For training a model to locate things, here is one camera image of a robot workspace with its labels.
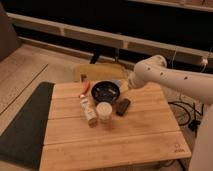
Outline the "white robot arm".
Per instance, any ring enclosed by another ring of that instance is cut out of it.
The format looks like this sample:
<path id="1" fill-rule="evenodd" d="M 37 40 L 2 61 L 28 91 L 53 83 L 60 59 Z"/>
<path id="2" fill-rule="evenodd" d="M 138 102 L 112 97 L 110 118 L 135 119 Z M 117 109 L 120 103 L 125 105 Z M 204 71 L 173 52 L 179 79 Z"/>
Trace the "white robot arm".
<path id="1" fill-rule="evenodd" d="M 155 82 L 207 104 L 188 171 L 213 171 L 213 75 L 167 68 L 161 55 L 137 62 L 128 77 L 130 88 Z"/>

